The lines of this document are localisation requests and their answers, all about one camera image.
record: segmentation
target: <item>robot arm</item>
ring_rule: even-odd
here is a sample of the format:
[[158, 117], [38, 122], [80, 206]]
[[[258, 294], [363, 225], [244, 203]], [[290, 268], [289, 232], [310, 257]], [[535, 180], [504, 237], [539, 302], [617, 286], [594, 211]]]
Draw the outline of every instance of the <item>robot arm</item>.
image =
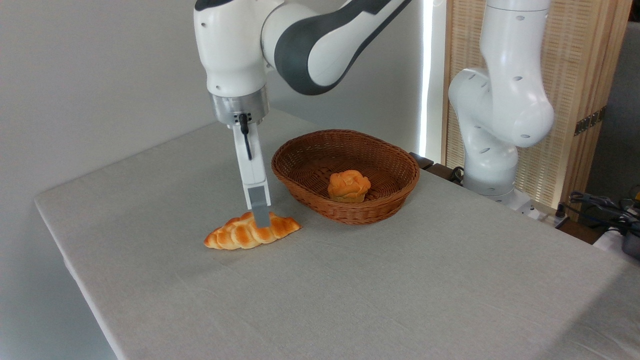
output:
[[465, 188], [523, 213], [531, 200], [514, 189], [516, 146], [537, 144], [554, 121], [540, 70], [550, 2], [487, 0], [480, 39], [487, 69], [465, 69], [449, 87], [465, 145]]
[[283, 0], [198, 0], [193, 20], [218, 121], [233, 130], [247, 208], [269, 225], [269, 187], [257, 125], [269, 112], [266, 73], [301, 94], [331, 90], [410, 0], [351, 0], [318, 15]]
[[264, 56], [295, 91], [323, 94], [409, 1], [352, 0], [324, 15], [284, 4], [265, 22]]

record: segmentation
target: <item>oval basket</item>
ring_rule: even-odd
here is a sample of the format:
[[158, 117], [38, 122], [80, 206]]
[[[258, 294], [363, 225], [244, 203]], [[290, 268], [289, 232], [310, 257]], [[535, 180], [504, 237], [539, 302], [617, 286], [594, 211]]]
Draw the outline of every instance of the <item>oval basket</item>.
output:
[[[324, 217], [351, 225], [372, 224], [397, 213], [420, 177], [417, 162], [401, 148], [358, 131], [339, 129], [289, 140], [273, 155], [271, 168], [296, 200]], [[371, 182], [365, 200], [331, 200], [329, 177], [350, 169]]]

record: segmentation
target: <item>black cable bundle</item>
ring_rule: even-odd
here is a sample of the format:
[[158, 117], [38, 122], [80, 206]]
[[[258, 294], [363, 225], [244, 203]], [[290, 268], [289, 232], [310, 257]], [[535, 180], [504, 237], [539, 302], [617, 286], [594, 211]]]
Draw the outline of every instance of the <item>black cable bundle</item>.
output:
[[633, 205], [637, 205], [636, 201], [632, 199], [623, 199], [616, 204], [610, 198], [604, 196], [595, 196], [583, 192], [571, 193], [569, 200], [570, 203], [590, 204], [604, 213], [610, 214], [611, 216], [609, 218], [594, 217], [593, 215], [586, 214], [584, 211], [572, 208], [567, 204], [563, 205], [567, 209], [585, 217], [586, 219], [610, 227], [609, 230], [616, 230], [622, 235], [626, 235], [628, 232], [631, 232], [633, 235], [640, 236], [640, 216], [635, 212], [625, 209], [622, 206], [622, 202], [624, 200], [630, 200], [633, 202]]

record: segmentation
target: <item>metal hinge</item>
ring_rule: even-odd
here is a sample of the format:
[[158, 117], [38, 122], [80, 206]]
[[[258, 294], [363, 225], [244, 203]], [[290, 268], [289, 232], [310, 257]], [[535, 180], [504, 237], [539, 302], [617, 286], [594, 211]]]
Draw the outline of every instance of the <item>metal hinge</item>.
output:
[[590, 127], [593, 127], [597, 123], [601, 122], [602, 119], [604, 119], [604, 114], [606, 109], [607, 109], [607, 106], [604, 106], [602, 109], [578, 121], [575, 124], [575, 131], [573, 132], [573, 135], [574, 136], [580, 135], [581, 133], [587, 131]]

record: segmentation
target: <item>croissant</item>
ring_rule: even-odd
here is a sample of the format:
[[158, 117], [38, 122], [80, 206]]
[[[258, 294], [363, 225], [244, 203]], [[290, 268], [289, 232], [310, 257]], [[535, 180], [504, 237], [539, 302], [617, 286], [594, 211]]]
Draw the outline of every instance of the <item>croissant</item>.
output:
[[358, 170], [347, 170], [331, 174], [327, 192], [333, 201], [362, 202], [370, 188], [368, 177]]
[[293, 218], [279, 217], [272, 212], [269, 212], [269, 218], [270, 227], [258, 228], [253, 213], [249, 211], [215, 229], [204, 240], [204, 245], [212, 249], [251, 249], [260, 244], [273, 243], [301, 228]]

